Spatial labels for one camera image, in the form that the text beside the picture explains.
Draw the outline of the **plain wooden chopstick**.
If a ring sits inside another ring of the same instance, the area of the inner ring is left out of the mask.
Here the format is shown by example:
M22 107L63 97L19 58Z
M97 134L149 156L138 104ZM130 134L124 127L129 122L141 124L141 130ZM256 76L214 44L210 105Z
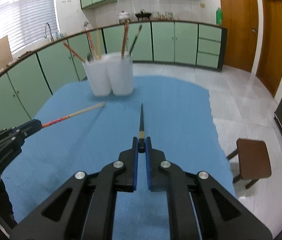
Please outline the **plain wooden chopstick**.
M100 43L100 33L99 29L96 29L96 39L97 39L97 55L98 59L101 59L101 43Z

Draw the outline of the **black wok pan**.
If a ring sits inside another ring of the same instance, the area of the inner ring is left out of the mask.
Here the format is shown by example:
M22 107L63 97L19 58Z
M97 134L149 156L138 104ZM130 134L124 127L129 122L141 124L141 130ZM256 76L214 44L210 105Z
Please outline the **black wok pan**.
M140 12L136 12L135 13L136 19L138 21L143 21L143 20L150 20L152 13L151 12L147 12L145 10L140 10Z

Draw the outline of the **chrome kitchen faucet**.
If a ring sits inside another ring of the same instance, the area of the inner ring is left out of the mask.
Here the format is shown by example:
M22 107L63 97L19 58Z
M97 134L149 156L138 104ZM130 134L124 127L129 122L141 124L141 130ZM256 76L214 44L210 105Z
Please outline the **chrome kitchen faucet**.
M44 38L48 38L48 34L50 35L50 41L53 42L54 38L52 35L51 27L49 23L44 24Z

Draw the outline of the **green bottle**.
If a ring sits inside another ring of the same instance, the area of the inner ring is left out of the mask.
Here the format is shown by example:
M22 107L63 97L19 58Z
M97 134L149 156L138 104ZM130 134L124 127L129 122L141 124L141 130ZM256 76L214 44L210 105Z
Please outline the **green bottle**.
M216 25L221 26L223 21L223 13L220 7L216 10Z

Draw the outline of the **wooden door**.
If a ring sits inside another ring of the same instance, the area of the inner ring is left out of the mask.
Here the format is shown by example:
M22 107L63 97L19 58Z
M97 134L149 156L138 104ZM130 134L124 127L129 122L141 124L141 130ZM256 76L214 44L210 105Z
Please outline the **wooden door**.
M264 27L257 77L275 96L282 78L282 0L262 0Z
M227 29L225 64L252 71L258 38L257 0L221 0L222 26Z

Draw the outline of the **dark chopstick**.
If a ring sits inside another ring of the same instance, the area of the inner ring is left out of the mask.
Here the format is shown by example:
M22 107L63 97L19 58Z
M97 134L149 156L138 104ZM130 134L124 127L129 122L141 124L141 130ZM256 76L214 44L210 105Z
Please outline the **dark chopstick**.
M142 27L143 27L142 24L140 24L140 26L138 27L138 31L137 31L137 33L136 33L136 35L134 37L134 40L133 40L132 45L130 46L130 49L129 49L129 52L128 52L129 56L132 56L132 51L133 51L134 46L136 44L136 41L137 41L141 31L142 31Z

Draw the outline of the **red patterned wooden chopstick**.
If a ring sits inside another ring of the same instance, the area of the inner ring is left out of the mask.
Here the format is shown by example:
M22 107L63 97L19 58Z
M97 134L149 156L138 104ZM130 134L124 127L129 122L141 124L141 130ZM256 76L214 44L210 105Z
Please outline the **red patterned wooden chopstick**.
M101 103L98 103L98 104L96 104L96 105L87 107L87 108L82 109L82 110L80 110L80 111L77 111L77 112L75 112L75 113L71 113L71 114L66 115L66 116L64 116L64 117L62 117L62 118L53 120L53 121L48 122L48 123L46 123L46 124L43 124L43 125L42 125L42 128L47 128L47 127L49 127L49 126L52 126L52 125L57 124L57 123L59 123L59 122L62 122L62 121L64 121L64 120L70 119L70 118L72 118L72 117L74 117L74 116L77 116L77 115L80 115L80 114L83 114L83 113L85 113L85 112L89 112L89 111L92 111L92 110L95 110L95 109L98 109L98 108L102 108L102 107L104 107L105 105L106 105L105 102L101 102Z

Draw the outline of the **silver metal spoon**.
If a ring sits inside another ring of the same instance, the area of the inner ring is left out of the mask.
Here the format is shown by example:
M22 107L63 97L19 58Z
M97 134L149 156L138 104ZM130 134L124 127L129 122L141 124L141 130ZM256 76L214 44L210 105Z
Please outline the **silver metal spoon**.
M91 53L88 53L88 54L87 54L87 61L88 61L88 62L91 62L91 61L93 61L93 60L94 60L93 55L91 55Z

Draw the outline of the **white ceramic pot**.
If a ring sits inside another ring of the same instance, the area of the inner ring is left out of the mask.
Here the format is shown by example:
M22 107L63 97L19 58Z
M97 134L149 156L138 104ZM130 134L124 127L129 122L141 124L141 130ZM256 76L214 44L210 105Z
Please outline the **white ceramic pot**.
M118 13L117 18L120 24L130 22L130 14L125 11Z

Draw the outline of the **green lower kitchen cabinets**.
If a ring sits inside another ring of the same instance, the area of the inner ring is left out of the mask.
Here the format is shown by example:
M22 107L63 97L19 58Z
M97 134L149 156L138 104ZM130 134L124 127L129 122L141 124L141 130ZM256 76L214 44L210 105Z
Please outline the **green lower kitchen cabinets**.
M128 52L140 24L133 62L222 70L226 28L189 21L135 22L129 25ZM101 56L121 50L122 25L99 29L99 33ZM84 80L82 61L88 53L97 53L96 29L53 42L9 63L0 72L0 129L30 120L61 87Z

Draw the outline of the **left wooden door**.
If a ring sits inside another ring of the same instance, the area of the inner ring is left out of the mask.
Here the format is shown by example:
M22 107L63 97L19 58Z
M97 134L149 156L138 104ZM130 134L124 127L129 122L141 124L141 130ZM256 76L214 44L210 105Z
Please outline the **left wooden door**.
M221 0L222 26L227 29L225 64L252 71L258 38L257 0Z

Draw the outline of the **blue table mat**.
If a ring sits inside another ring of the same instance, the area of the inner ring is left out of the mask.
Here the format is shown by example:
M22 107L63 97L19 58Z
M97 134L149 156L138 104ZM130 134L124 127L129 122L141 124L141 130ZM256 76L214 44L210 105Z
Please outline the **blue table mat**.
M36 118L48 122L104 101L25 140L2 174L14 217L21 222L77 171L92 174L132 146L139 123L152 147L168 161L196 174L208 172L234 192L229 162L213 122L208 90L168 77L134 79L130 96L97 98L87 81L69 83L46 102Z

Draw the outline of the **right wooden door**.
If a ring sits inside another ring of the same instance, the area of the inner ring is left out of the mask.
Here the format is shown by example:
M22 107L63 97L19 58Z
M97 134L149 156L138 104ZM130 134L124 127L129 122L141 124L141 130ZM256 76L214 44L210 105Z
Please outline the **right wooden door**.
M275 96L282 78L282 0L262 0L264 27L257 77Z

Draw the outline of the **white twin utensil holder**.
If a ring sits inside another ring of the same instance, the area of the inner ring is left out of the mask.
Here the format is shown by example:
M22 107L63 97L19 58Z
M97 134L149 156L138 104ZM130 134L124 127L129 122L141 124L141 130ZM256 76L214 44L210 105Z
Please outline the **white twin utensil holder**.
M133 93L133 62L120 52L102 55L100 60L82 63L94 96L128 96Z

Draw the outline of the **wooden chopstick red end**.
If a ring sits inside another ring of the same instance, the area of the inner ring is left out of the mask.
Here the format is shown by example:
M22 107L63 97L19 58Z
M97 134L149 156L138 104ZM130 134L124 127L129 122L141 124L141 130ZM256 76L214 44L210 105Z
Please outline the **wooden chopstick red end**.
M128 22L126 21L124 23L124 33L123 33L123 39L122 39L122 47L121 47L121 59L123 60L125 58L125 50L126 50L126 42L128 38Z

